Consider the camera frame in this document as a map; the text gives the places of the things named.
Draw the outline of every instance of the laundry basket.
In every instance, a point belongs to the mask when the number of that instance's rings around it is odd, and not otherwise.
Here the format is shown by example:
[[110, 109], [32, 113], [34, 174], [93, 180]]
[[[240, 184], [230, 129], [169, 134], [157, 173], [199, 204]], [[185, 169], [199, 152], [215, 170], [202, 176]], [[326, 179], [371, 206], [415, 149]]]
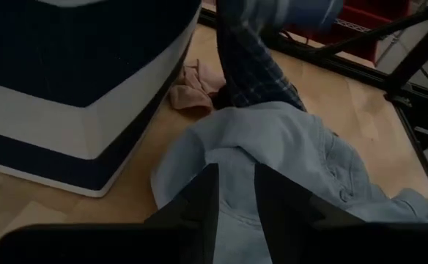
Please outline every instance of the laundry basket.
[[200, 0], [0, 0], [0, 172], [101, 197], [177, 77]]

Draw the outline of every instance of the blue plaid fabric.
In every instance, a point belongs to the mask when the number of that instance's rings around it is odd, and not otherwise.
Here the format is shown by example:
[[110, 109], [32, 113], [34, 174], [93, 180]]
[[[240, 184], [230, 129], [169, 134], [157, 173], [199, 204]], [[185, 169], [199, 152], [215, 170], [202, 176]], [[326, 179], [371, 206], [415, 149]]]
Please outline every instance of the blue plaid fabric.
[[306, 111], [297, 89], [261, 41], [259, 27], [250, 21], [224, 20], [221, 8], [218, 5], [218, 52], [232, 104], [246, 107], [281, 101]]

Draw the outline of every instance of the black metal frame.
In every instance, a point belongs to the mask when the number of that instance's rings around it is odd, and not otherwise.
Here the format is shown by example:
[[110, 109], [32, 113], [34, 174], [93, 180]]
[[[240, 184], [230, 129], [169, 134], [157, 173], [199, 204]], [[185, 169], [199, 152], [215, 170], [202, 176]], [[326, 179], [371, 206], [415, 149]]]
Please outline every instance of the black metal frame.
[[[199, 23], [215, 28], [215, 17], [215, 12], [203, 9]], [[410, 78], [428, 61], [428, 33], [390, 74], [336, 55], [350, 46], [385, 37], [427, 20], [428, 7], [422, 12], [322, 48], [312, 48], [278, 32], [265, 32], [262, 39], [268, 48], [385, 91], [385, 99], [393, 103], [428, 176], [428, 161], [422, 153], [428, 148], [428, 89], [408, 83]]]

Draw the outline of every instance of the denim jacket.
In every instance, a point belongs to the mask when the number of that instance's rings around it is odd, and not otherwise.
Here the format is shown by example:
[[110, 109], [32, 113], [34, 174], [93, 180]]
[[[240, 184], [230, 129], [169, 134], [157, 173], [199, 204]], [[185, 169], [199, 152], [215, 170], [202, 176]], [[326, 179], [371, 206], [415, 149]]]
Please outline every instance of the denim jacket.
[[271, 263], [254, 192], [258, 162], [364, 221], [428, 222], [428, 199], [410, 189], [389, 199], [318, 117], [281, 102], [227, 108], [187, 129], [152, 176], [161, 208], [205, 165], [219, 164], [214, 263]]

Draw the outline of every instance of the pink towel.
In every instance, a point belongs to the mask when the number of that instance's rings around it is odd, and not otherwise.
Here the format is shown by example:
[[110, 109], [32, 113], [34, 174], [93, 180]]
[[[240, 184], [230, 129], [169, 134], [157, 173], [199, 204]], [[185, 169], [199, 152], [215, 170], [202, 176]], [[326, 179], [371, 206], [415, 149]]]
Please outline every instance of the pink towel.
[[225, 78], [213, 72], [199, 59], [185, 63], [183, 69], [170, 89], [171, 106], [174, 109], [186, 109], [194, 106], [214, 110], [211, 97], [226, 84]]

